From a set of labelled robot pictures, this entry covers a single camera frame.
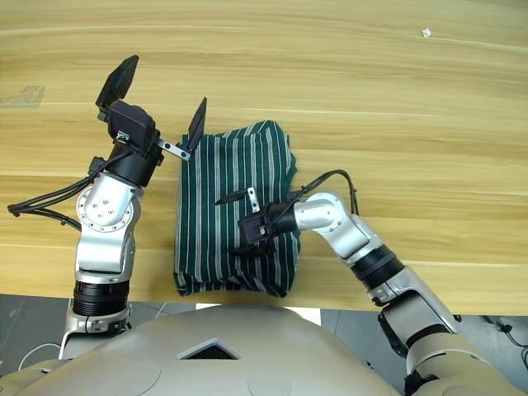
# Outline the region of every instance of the wooden table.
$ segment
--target wooden table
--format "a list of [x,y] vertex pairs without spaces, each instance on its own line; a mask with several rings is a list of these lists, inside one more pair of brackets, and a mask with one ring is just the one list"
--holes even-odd
[[[165,139],[186,132],[204,95],[209,134],[277,120],[298,159],[294,187],[346,169],[362,214],[453,312],[528,314],[527,22],[522,0],[0,1],[0,97],[45,87],[36,107],[0,107],[0,293],[72,295],[78,233],[3,208],[108,155],[93,102],[139,54],[126,100]],[[375,308],[313,233],[286,299],[180,297],[179,166],[166,158],[146,191],[131,299]],[[59,209],[74,215],[73,203]]]

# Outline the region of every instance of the white stripe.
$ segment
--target white stripe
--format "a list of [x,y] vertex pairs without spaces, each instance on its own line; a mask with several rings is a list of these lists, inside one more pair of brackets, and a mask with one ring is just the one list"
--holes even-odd
[[[228,157],[228,144],[227,144],[227,141],[224,142],[224,162],[225,162],[225,182],[226,182],[226,191],[222,191],[223,195],[227,195],[229,193],[229,191],[227,191],[227,181],[228,181],[228,167],[227,167],[227,157]],[[229,212],[228,210],[226,209],[225,211],[225,223],[226,224],[229,224]],[[229,245],[229,229],[228,229],[228,235],[226,235],[226,239],[227,239],[227,245]],[[228,275],[231,275],[231,268],[229,267],[229,263],[226,263],[228,264],[227,267],[228,267]]]
[[271,132],[269,128],[266,128],[266,141],[267,141],[267,163],[270,168],[270,202],[273,201],[273,190],[275,187],[275,167],[273,166],[273,142],[271,141]]
[[253,281],[260,291],[263,291],[264,293],[267,292],[266,287],[264,287],[260,279],[253,277]]
[[201,279],[201,150],[196,150],[196,232],[195,232],[195,278],[202,282]]
[[185,282],[185,276],[183,276],[183,274],[181,272],[178,272],[177,273],[177,278],[178,278],[178,284],[180,285],[180,287],[178,289],[179,290],[186,289],[187,283]]
[[257,132],[255,132],[255,134],[259,134],[260,131],[262,130],[262,128],[264,128],[264,125],[265,125],[265,124],[266,124],[266,122],[265,122],[265,121],[262,121],[262,123],[261,123],[261,127],[258,129]]
[[244,132],[244,138],[251,134],[253,126],[255,126],[255,124],[251,124],[251,125],[248,126],[248,128],[246,129],[246,132]]
[[206,251],[206,255],[205,255],[205,265],[206,265],[206,268],[207,268],[207,281],[211,282],[211,271],[210,271],[210,268],[209,268],[209,244],[210,244],[210,240],[209,240],[209,230],[210,230],[210,227],[211,227],[211,224],[209,224],[209,219],[210,219],[210,211],[211,211],[211,199],[209,197],[209,141],[207,141],[207,145],[205,146],[205,157],[207,158],[207,165],[205,166],[205,185],[207,186],[207,202],[205,202],[205,207],[207,208],[207,249],[205,250]]
[[[279,154],[278,155],[278,157],[279,157],[278,158],[279,159],[279,197],[282,198],[282,178],[283,178],[283,175],[282,175],[281,139],[280,139],[280,136],[279,136],[279,130],[277,128],[276,122],[273,122],[273,127],[275,128],[277,153]],[[286,153],[286,155],[288,155],[288,153],[290,152],[290,150],[288,149],[288,146],[285,147],[285,151],[284,152]],[[292,233],[288,234],[288,238],[286,237],[285,234],[282,234],[282,236],[284,237],[285,249],[287,249],[287,246],[290,243],[290,240],[291,239],[295,240],[295,236]],[[290,268],[288,268],[289,263],[288,263],[288,251],[287,250],[285,252],[285,256],[286,256],[286,262],[285,262],[286,279],[289,280],[289,278],[290,278]]]
[[[214,202],[220,199],[220,140],[214,137]],[[222,243],[222,236],[220,232],[220,207],[214,206],[214,269],[216,276],[220,278],[220,244]]]
[[[238,130],[237,134],[233,137],[233,190],[238,191],[238,135],[240,134],[240,130]],[[239,201],[234,202],[234,215],[235,215],[235,221],[233,223],[234,227],[234,246],[238,248],[240,246],[240,232],[238,231],[238,208],[239,208]],[[235,256],[234,258],[234,267],[237,270],[237,273],[240,273],[240,257]]]
[[[257,186],[257,151],[255,148],[256,135],[252,134],[249,138],[249,144],[251,148],[251,185],[257,188],[257,194],[260,192]],[[257,269],[257,276],[262,278],[261,258],[255,257],[255,267]]]
[[[187,182],[190,180],[191,177],[191,165],[187,164]],[[189,202],[191,202],[191,188],[187,188],[187,224],[191,224],[191,207],[189,206]],[[189,243],[191,241],[191,233],[187,232],[187,260],[185,263],[185,273],[189,273]]]

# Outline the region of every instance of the green striped fabric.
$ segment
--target green striped fabric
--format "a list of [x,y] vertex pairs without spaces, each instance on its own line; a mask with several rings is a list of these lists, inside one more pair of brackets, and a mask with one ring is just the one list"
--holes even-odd
[[[183,136],[183,143],[188,136]],[[260,290],[284,297],[300,250],[299,232],[275,238],[268,257],[237,257],[238,220],[252,213],[249,199],[215,205],[228,193],[257,189],[261,206],[284,200],[297,168],[290,137],[275,121],[226,134],[204,135],[193,158],[181,162],[174,279],[181,295],[207,290]]]

